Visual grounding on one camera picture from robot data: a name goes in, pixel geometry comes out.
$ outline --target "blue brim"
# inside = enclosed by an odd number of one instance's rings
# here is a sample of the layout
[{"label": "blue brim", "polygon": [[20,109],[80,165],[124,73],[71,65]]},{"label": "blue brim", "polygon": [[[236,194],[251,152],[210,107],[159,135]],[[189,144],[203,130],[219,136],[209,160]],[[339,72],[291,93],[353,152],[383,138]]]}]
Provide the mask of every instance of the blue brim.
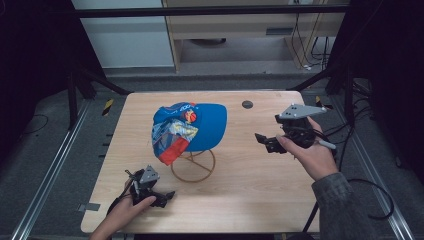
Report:
[{"label": "blue brim", "polygon": [[215,103],[196,104],[202,111],[201,125],[186,152],[200,152],[214,148],[221,141],[227,126],[227,109]]}]

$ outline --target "baseball cap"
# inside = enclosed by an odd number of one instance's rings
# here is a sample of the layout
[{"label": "baseball cap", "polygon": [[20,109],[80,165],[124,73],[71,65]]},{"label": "baseball cap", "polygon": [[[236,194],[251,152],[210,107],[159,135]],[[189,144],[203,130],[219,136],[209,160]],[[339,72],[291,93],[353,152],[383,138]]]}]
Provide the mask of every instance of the baseball cap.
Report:
[{"label": "baseball cap", "polygon": [[227,109],[216,103],[180,102],[160,107],[153,116],[154,154],[166,165],[183,152],[214,148],[224,136]]}]

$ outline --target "light wood tabletop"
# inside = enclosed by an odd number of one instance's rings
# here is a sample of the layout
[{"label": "light wood tabletop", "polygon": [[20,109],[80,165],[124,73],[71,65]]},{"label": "light wood tabletop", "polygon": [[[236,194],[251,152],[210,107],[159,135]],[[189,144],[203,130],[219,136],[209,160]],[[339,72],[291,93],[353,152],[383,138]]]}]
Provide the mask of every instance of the light wood tabletop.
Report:
[{"label": "light wood tabletop", "polygon": [[[243,101],[251,101],[246,109]],[[170,166],[153,153],[153,115],[178,102],[219,103],[227,108],[227,128],[212,149],[216,166],[199,183],[178,180]],[[99,173],[81,229],[90,233],[124,189],[125,170],[151,165],[160,175],[153,190],[175,191],[165,208],[152,207],[123,229],[129,233],[281,233],[302,231],[314,206],[311,184],[301,164],[289,153],[268,153],[255,133],[274,137],[283,131],[274,115],[291,103],[303,104],[294,91],[148,92],[130,94],[122,110]],[[174,162],[185,164],[185,160]],[[181,174],[204,174],[195,164],[180,165]],[[318,217],[311,227],[318,232]]]}]

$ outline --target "wall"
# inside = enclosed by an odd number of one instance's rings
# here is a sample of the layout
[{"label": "wall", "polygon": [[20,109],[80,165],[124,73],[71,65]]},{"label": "wall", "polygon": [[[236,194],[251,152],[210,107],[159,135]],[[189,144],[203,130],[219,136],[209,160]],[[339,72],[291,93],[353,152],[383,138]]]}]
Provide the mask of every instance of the wall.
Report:
[{"label": "wall", "polygon": [[[72,3],[76,9],[162,7],[160,0]],[[111,69],[174,67],[164,17],[87,18],[81,22],[106,73]]]}]

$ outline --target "gray sleeve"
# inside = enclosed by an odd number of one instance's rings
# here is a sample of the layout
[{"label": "gray sleeve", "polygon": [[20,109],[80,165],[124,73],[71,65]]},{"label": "gray sleeve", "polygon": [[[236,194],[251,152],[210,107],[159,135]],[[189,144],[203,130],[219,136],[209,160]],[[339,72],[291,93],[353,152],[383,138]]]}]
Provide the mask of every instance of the gray sleeve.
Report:
[{"label": "gray sleeve", "polygon": [[321,239],[376,239],[370,219],[342,173],[312,184],[320,209]]}]

